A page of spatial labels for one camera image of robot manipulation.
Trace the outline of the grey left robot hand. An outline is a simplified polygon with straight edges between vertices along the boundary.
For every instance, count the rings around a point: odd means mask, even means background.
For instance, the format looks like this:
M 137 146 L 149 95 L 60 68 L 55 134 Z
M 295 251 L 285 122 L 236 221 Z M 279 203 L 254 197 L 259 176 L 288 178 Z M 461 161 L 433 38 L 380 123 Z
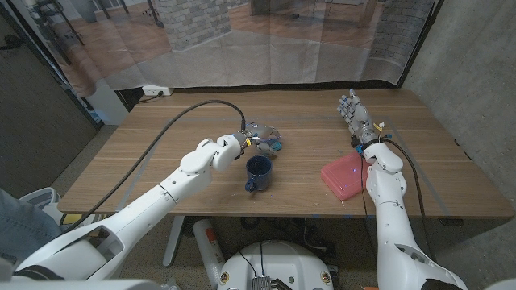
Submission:
M 249 122 L 242 130 L 244 141 L 241 151 L 245 148 L 255 146 L 260 155 L 274 155 L 282 149 L 281 134 L 279 131 L 264 124 Z

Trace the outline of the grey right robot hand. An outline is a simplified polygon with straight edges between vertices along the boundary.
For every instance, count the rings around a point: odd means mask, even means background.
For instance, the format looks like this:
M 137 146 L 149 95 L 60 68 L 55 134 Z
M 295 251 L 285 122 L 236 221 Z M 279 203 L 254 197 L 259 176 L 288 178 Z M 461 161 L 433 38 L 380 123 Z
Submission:
M 379 141 L 371 116 L 354 89 L 349 90 L 348 96 L 341 96 L 337 111 L 347 123 L 352 136 L 355 136 L 362 144 Z

